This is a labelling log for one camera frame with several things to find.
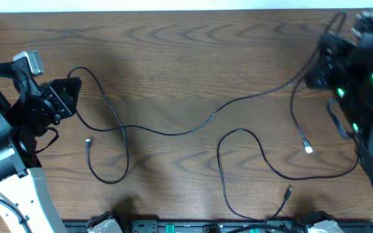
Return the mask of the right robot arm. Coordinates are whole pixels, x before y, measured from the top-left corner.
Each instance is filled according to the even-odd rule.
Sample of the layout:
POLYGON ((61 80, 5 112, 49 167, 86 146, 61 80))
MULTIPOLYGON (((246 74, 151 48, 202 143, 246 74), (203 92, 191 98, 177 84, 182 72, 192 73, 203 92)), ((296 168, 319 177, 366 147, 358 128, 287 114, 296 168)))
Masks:
POLYGON ((305 75, 307 87, 333 93, 356 139, 361 167, 373 186, 373 12, 359 14, 351 42, 325 31, 319 57, 305 75))

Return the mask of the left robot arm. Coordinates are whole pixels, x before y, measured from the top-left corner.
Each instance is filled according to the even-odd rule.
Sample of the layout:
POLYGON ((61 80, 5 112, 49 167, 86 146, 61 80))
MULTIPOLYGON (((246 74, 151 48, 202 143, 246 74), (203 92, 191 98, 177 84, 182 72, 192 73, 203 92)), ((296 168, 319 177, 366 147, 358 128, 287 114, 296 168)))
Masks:
POLYGON ((0 216, 11 232, 66 232, 36 139, 76 113, 82 81, 34 76, 24 59, 0 63, 0 216))

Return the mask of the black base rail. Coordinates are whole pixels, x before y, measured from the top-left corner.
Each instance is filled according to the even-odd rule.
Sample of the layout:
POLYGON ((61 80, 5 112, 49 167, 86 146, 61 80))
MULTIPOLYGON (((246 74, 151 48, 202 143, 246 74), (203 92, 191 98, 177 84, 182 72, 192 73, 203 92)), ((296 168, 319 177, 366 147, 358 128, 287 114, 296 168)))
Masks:
POLYGON ((373 222, 337 220, 323 211, 291 219, 269 217, 262 221, 187 221, 123 219, 106 212, 91 220, 65 220, 68 232, 207 233, 207 232, 346 232, 373 233, 373 222))

